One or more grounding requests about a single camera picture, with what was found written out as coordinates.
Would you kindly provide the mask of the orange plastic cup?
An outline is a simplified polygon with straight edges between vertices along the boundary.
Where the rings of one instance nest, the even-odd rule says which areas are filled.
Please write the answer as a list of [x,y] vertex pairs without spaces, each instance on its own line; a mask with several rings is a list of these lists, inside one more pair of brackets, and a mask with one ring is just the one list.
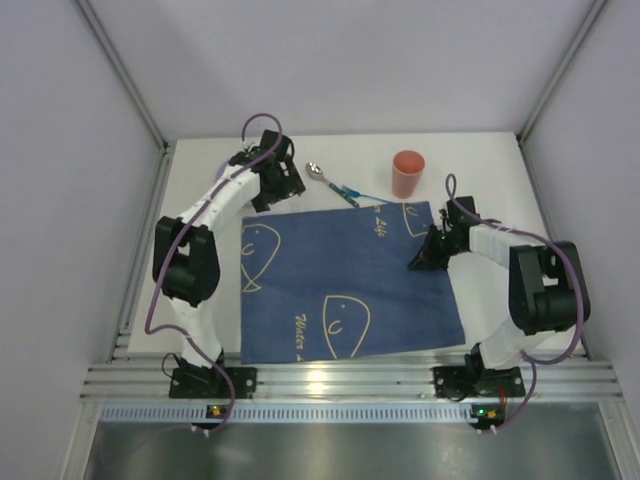
[[413,150],[398,152],[392,161],[392,193],[399,199],[410,198],[426,166],[424,157]]

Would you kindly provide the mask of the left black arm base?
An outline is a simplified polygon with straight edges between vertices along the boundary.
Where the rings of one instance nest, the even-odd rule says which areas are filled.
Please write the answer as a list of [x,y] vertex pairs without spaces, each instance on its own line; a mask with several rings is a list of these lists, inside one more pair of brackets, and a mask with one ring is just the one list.
[[[251,398],[257,387],[258,370],[252,367],[224,367],[237,399]],[[177,367],[173,370],[168,396],[172,399],[230,399],[225,378],[214,368]]]

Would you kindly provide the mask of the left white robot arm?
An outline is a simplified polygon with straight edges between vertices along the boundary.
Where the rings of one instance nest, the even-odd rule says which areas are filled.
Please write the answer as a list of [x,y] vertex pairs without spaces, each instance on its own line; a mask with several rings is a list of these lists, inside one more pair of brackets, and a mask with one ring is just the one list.
[[223,352],[215,331],[214,296],[221,280],[216,236],[247,205],[262,213],[305,192],[294,155],[288,136],[266,130],[258,144],[223,164],[213,186],[193,206],[156,223],[155,287],[144,331],[180,333],[181,359],[187,365],[211,368]]

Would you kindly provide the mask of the blue plastic fork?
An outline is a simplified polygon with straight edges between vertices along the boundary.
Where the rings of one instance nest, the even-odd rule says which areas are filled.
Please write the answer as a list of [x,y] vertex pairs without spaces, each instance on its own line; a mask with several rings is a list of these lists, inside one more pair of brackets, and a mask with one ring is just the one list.
[[388,203],[388,200],[377,197],[377,196],[373,196],[373,195],[369,195],[369,194],[364,194],[361,193],[357,190],[351,189],[349,187],[347,187],[346,185],[342,185],[341,189],[345,192],[345,194],[353,199],[357,199],[357,198],[364,198],[364,199],[369,199],[369,200],[374,200],[380,203]]

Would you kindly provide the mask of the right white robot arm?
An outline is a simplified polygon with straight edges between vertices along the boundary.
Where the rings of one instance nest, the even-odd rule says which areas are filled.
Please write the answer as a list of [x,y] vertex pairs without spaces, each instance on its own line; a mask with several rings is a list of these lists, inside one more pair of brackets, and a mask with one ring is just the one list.
[[591,313],[577,247],[550,242],[538,234],[510,229],[483,219],[471,196],[452,197],[441,211],[440,226],[431,225],[408,268],[445,271],[452,257],[481,255],[508,271],[508,317],[466,356],[475,375],[508,370],[526,360],[550,365],[529,353],[556,333],[574,331],[567,358],[577,346]]

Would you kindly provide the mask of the purple plastic plate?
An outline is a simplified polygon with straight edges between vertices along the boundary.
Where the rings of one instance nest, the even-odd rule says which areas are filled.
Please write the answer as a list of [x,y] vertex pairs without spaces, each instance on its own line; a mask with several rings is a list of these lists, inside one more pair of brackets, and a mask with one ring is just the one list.
[[222,177],[222,175],[224,174],[224,171],[226,169],[226,163],[223,162],[223,164],[217,169],[216,174],[215,174],[215,178],[214,178],[214,184],[217,183],[217,181]]

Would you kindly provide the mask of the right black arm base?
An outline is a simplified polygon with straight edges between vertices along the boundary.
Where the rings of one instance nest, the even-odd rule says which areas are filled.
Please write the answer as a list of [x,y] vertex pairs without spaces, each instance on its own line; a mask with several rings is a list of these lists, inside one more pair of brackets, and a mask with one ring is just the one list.
[[525,396],[520,368],[487,368],[478,348],[464,356],[463,365],[434,367],[432,372],[437,398],[461,402],[466,398]]

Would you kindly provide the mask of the metal spoon patterned handle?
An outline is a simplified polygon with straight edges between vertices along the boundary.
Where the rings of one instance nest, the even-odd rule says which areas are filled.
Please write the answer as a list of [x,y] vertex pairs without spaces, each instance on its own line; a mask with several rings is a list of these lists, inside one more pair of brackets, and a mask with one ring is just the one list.
[[353,198],[351,198],[343,189],[339,188],[336,184],[328,180],[323,170],[315,163],[309,162],[305,165],[305,170],[309,177],[315,181],[319,181],[325,186],[327,186],[330,190],[332,190],[335,194],[337,194],[340,198],[346,201],[349,205],[354,208],[359,208],[360,204]]

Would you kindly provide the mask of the blue fish-print cloth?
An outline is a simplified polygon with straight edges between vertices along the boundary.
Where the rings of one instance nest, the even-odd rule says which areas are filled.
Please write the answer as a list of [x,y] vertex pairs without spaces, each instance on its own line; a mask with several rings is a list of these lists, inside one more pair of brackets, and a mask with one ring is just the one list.
[[248,217],[241,360],[284,364],[464,344],[447,272],[414,271],[427,202]]

